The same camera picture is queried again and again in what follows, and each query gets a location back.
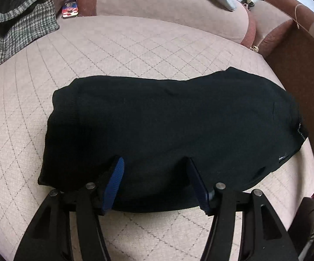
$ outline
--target plaid fabric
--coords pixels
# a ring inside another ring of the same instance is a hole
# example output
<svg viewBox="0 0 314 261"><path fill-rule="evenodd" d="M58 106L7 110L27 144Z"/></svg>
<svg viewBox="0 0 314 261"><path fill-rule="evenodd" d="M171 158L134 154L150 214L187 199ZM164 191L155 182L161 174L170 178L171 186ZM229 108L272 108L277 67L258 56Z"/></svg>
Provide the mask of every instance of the plaid fabric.
<svg viewBox="0 0 314 261"><path fill-rule="evenodd" d="M1 30L3 27L9 27L7 32ZM27 0L16 9L0 13L0 64L57 29L53 0Z"/></svg>

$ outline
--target black and white plaid garment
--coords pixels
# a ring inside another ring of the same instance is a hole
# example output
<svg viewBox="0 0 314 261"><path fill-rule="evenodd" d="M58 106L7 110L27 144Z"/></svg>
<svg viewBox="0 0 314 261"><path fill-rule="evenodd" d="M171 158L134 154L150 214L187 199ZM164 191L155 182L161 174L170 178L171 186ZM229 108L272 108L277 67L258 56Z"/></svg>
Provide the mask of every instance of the black and white plaid garment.
<svg viewBox="0 0 314 261"><path fill-rule="evenodd" d="M26 0L17 8L0 13L0 64L57 29L53 0Z"/></svg>

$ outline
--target metal screw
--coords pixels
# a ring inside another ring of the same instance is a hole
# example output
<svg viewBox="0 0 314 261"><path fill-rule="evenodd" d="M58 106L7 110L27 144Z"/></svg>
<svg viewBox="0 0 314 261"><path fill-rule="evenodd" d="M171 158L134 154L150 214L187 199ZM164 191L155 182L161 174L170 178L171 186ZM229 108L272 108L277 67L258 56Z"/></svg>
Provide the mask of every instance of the metal screw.
<svg viewBox="0 0 314 261"><path fill-rule="evenodd" d="M94 182L89 182L86 184L86 189L93 189L95 188L95 183Z"/></svg>
<svg viewBox="0 0 314 261"><path fill-rule="evenodd" d="M226 185L223 183L223 182L218 182L216 184L216 188L217 189L225 189L226 188Z"/></svg>
<svg viewBox="0 0 314 261"><path fill-rule="evenodd" d="M256 196L262 196L263 192L260 189L254 189L254 194Z"/></svg>
<svg viewBox="0 0 314 261"><path fill-rule="evenodd" d="M53 190L51 190L51 192L49 193L49 195L50 195L51 197L54 197L54 196L57 196L58 193L59 193L59 191L58 191L57 189L53 189Z"/></svg>

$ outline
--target beige string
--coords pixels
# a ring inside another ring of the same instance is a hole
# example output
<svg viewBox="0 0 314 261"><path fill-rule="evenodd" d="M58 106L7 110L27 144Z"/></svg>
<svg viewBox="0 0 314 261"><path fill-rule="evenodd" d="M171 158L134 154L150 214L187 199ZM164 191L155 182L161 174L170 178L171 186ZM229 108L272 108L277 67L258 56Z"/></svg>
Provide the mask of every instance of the beige string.
<svg viewBox="0 0 314 261"><path fill-rule="evenodd" d="M299 6L302 6L303 4L297 4L296 6L295 6L295 19L296 19L296 23L297 23L297 28L298 29L300 29L300 25L298 24L298 21L297 21L297 14L296 14L296 11L297 11L297 8L299 7Z"/></svg>

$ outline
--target folded black garment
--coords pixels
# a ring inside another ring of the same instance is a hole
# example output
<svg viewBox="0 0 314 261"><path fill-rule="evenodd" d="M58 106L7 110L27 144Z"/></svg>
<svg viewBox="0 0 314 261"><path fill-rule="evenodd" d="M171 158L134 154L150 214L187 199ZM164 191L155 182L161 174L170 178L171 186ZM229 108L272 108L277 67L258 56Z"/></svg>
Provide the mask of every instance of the folded black garment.
<svg viewBox="0 0 314 261"><path fill-rule="evenodd" d="M235 68L187 81L85 77L55 91L53 105L39 183L76 190L121 156L120 211L197 206L187 157L209 191L246 190L307 137L289 93Z"/></svg>

